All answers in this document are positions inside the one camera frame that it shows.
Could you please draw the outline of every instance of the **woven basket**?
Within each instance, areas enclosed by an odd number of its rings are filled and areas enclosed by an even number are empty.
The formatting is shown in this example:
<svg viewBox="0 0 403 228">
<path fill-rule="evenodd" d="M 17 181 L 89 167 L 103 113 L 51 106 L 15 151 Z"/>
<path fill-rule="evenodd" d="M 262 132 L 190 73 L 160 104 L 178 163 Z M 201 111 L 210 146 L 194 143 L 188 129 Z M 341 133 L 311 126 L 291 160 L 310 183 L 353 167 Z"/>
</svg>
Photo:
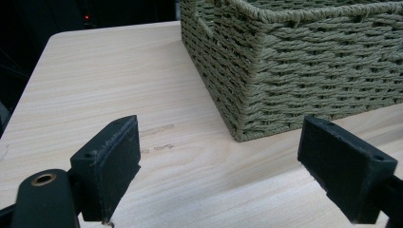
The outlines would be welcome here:
<svg viewBox="0 0 403 228">
<path fill-rule="evenodd" d="M 403 3 L 181 0 L 182 40 L 236 140 L 403 102 Z"/>
</svg>

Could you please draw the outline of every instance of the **clamp jaw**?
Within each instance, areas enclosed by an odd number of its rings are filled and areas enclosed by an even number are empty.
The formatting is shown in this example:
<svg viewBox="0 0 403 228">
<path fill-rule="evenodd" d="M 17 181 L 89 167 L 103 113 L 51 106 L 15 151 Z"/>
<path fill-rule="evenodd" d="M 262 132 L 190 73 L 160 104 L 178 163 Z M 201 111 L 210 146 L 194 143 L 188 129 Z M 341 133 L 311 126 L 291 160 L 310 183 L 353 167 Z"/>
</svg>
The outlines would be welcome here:
<svg viewBox="0 0 403 228">
<path fill-rule="evenodd" d="M 140 169 L 136 116 L 108 124 L 71 159 L 68 172 L 49 169 L 25 179 L 14 205 L 0 211 L 3 227 L 80 227 L 108 223 Z"/>
<path fill-rule="evenodd" d="M 352 223 L 374 224 L 380 211 L 388 227 L 403 227 L 403 181 L 397 160 L 338 125 L 306 117 L 297 159 Z"/>
</svg>

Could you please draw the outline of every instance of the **wooden table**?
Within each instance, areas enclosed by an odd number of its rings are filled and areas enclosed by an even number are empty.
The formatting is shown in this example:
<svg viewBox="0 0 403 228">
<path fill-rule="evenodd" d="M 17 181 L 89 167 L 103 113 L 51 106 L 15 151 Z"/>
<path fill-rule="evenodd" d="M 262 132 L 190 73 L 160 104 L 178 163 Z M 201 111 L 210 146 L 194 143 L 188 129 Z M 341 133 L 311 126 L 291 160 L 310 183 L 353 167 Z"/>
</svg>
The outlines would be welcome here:
<svg viewBox="0 0 403 228">
<path fill-rule="evenodd" d="M 0 141 L 0 207 L 14 203 L 22 180 L 68 170 L 69 158 L 99 130 L 135 114 L 142 169 L 112 218 L 117 228 L 353 226 L 297 161 L 300 130 L 231 138 L 179 22 L 49 40 Z M 402 104 L 336 123 L 403 161 Z M 403 176 L 401 163 L 396 175 Z M 376 227 L 386 221 L 381 214 Z"/>
</svg>

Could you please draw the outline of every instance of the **wood grain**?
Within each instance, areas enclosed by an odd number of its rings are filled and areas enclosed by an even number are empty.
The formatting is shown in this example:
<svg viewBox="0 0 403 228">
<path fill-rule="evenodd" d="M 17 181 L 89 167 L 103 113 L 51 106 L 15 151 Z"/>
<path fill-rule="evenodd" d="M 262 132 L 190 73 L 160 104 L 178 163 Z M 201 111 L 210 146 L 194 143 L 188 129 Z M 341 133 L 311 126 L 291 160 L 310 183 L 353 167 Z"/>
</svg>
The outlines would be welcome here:
<svg viewBox="0 0 403 228">
<path fill-rule="evenodd" d="M 115 227 L 353 226 L 297 162 L 300 130 L 229 135 L 179 23 L 53 36 L 0 141 L 0 207 L 19 183 L 69 158 L 109 122 L 138 115 L 142 160 Z M 403 161 L 403 104 L 337 124 Z M 396 175 L 403 176 L 398 165 Z M 102 227 L 81 221 L 82 227 Z"/>
</svg>

